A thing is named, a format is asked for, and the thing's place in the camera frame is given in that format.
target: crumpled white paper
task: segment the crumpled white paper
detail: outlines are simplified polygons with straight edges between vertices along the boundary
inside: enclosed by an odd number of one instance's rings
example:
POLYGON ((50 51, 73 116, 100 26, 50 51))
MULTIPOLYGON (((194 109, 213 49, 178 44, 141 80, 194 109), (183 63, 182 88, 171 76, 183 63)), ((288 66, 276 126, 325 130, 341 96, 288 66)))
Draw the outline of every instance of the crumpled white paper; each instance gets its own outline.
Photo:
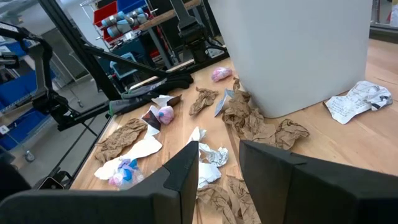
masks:
POLYGON ((221 177, 221 172, 214 164, 199 162, 198 189, 214 182, 221 177))
MULTIPOLYGON (((205 135, 206 130, 196 127, 189 137, 187 144, 190 141, 201 141, 205 135)), ((216 179, 219 179, 221 177, 221 172, 217 167, 225 165, 228 160, 228 150, 224 147, 220 147, 217 151, 214 151, 210 149, 207 144, 199 143, 199 157, 200 151, 206 154, 206 159, 210 163, 204 163, 201 160, 199 161, 198 189, 212 183, 216 179)))
POLYGON ((376 111, 391 103, 392 96, 387 88, 368 81, 359 81, 347 95, 333 96, 325 105, 333 119, 346 124, 357 114, 370 109, 376 111))
POLYGON ((195 127, 195 129, 192 131, 191 136, 189 136, 189 139, 187 141, 187 144, 190 143, 191 141, 201 141, 205 136, 206 136, 206 130, 199 129, 199 127, 195 127))
POLYGON ((167 106, 167 102, 169 102, 169 100, 172 98, 175 98, 175 96, 159 95, 158 98, 154 98, 152 101, 162 108, 167 106))
POLYGON ((132 148, 123 156, 114 158, 98 168, 94 175, 101 180, 108 180, 115 173, 118 172, 118 167, 124 159, 138 159, 149 156, 155 152, 158 152, 162 148, 162 144, 156 140, 153 136, 136 142, 132 148))
POLYGON ((199 143, 199 150, 205 152, 207 161, 217 167, 225 165, 228 160, 228 150, 225 147, 220 147, 217 151, 214 151, 208 145, 199 143))

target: pink ball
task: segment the pink ball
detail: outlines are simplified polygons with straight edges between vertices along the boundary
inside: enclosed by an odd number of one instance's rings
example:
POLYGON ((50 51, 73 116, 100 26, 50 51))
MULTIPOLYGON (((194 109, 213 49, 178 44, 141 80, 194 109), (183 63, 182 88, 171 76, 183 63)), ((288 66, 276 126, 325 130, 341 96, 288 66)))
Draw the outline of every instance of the pink ball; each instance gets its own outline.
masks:
POLYGON ((159 110, 159 120, 163 124, 170 124, 174 119, 174 110, 171 106, 164 106, 159 110))
POLYGON ((214 82, 218 82, 230 75, 232 75, 232 69, 219 67, 213 71, 213 74, 211 74, 211 79, 214 82))

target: white bin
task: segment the white bin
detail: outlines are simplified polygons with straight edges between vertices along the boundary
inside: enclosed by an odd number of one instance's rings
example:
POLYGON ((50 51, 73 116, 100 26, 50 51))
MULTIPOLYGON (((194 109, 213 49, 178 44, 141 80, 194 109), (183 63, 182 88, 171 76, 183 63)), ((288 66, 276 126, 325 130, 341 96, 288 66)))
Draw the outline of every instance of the white bin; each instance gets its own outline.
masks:
POLYGON ((264 116, 364 79, 371 0, 209 0, 229 54, 264 116))

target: shelf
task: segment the shelf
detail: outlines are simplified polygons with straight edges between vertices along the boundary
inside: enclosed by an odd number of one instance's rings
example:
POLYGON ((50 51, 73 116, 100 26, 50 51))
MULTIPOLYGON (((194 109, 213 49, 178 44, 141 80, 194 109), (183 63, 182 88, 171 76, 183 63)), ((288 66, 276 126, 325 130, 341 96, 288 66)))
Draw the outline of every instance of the shelf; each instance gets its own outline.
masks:
POLYGON ((33 91, 32 93, 27 94, 26 96, 23 96, 21 99, 13 102, 12 104, 6 106, 2 110, 0 110, 0 113, 6 114, 7 112, 10 112, 10 110, 14 109, 14 107, 18 104, 23 102, 24 100, 29 99, 30 97, 33 97, 36 94, 36 91, 33 91))

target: paper scrap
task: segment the paper scrap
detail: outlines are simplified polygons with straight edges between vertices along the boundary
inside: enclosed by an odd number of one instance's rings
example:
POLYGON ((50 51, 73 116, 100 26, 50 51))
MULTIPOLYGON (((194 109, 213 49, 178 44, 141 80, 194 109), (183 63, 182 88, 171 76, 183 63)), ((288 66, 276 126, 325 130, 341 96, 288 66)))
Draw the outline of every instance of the paper scrap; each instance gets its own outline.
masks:
POLYGON ((222 119, 232 126, 240 139, 290 149, 297 138, 310 135, 303 126, 289 119, 284 120, 278 130, 273 124, 266 124, 260 110, 248 105, 251 96, 239 90, 239 79, 235 78, 233 88, 234 95, 229 100, 229 107, 223 113, 222 119))
POLYGON ((303 126, 291 119, 284 119, 275 133, 275 146, 281 149, 290 149, 298 138, 307 138, 310 133, 303 126))
POLYGON ((346 124, 357 114, 370 109, 376 111, 391 103, 392 96, 387 88, 368 81, 359 81, 347 95, 333 96, 325 105, 333 119, 346 124))
POLYGON ((162 148, 162 144, 156 140, 155 137, 151 136, 147 139, 143 139, 135 143, 132 148, 123 156, 119 156, 115 159, 112 159, 100 167, 94 175, 101 180, 108 180, 118 171, 118 167, 120 163, 122 163, 125 159, 130 159, 133 161, 134 159, 142 158, 149 156, 153 153, 158 152, 162 148))
POLYGON ((196 88, 199 92, 198 99, 191 105, 189 115, 199 113, 203 108, 210 106, 214 103, 214 99, 218 95, 218 91, 209 90, 206 88, 196 88))
POLYGON ((228 160, 228 150, 225 147, 220 147, 217 151, 214 151, 207 144, 199 143, 199 150, 206 154, 209 163, 217 167, 225 165, 228 160))
POLYGON ((167 96, 160 95, 158 98, 152 99, 154 103, 159 105, 161 108, 165 106, 175 106, 181 100, 181 95, 179 96, 167 96))
POLYGON ((240 214, 243 217, 244 223, 261 224, 259 214, 254 206, 253 200, 250 196, 248 187, 243 180, 237 179, 233 176, 228 177, 228 186, 232 193, 237 196, 241 207, 240 214))
POLYGON ((206 205, 223 214, 223 224, 236 224, 234 213, 231 209, 231 200, 228 192, 219 185, 209 184, 197 192, 197 197, 206 205))
POLYGON ((227 89, 224 90, 224 97, 220 100, 220 102, 217 103, 216 113, 214 116, 217 116, 220 113, 220 111, 223 109, 227 96, 232 98, 234 96, 234 91, 227 89))
POLYGON ((150 106, 149 110, 141 116, 141 119, 148 124, 148 130, 144 138, 149 138, 160 132, 161 123, 158 115, 159 110, 155 106, 150 106))
POLYGON ((195 129, 192 131, 191 136, 189 136, 187 144, 190 143, 191 141, 200 142, 205 136, 206 136, 206 130, 199 129, 199 127, 195 127, 195 129))
POLYGON ((131 145, 138 138, 138 135, 146 129, 146 126, 137 118, 130 119, 108 138, 97 144, 98 149, 95 158, 101 162, 106 162, 117 157, 124 147, 131 145))
POLYGON ((199 162, 198 189, 214 182, 221 177, 221 173, 214 164, 199 162))
POLYGON ((228 177, 230 192, 215 184, 198 189, 197 198, 223 214, 223 224, 261 224, 256 207, 243 180, 228 177))

